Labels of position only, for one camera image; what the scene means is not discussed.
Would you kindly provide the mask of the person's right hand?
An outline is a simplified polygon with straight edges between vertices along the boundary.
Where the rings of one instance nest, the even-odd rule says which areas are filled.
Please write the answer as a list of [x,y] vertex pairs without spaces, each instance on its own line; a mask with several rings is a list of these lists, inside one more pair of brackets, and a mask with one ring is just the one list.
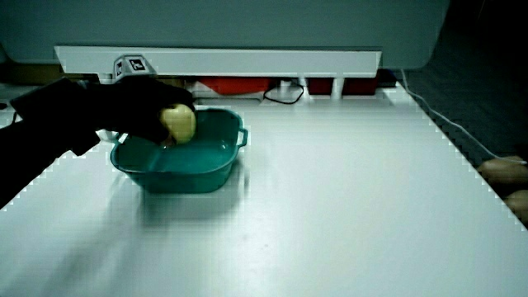
[[96,86],[106,103],[104,128],[161,145],[187,144],[196,134],[194,98],[181,87],[161,82],[140,54],[124,54],[113,63],[114,81]]

